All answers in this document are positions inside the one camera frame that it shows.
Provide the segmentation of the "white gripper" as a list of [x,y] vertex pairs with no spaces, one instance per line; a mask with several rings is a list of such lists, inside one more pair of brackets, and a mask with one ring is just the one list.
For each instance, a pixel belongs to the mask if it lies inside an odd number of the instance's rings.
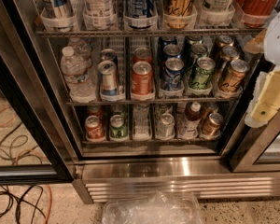
[[[280,12],[266,29],[248,41],[244,51],[263,53],[265,59],[280,65]],[[280,109],[280,66],[269,73],[260,72],[245,115],[245,125],[259,128],[266,125]]]

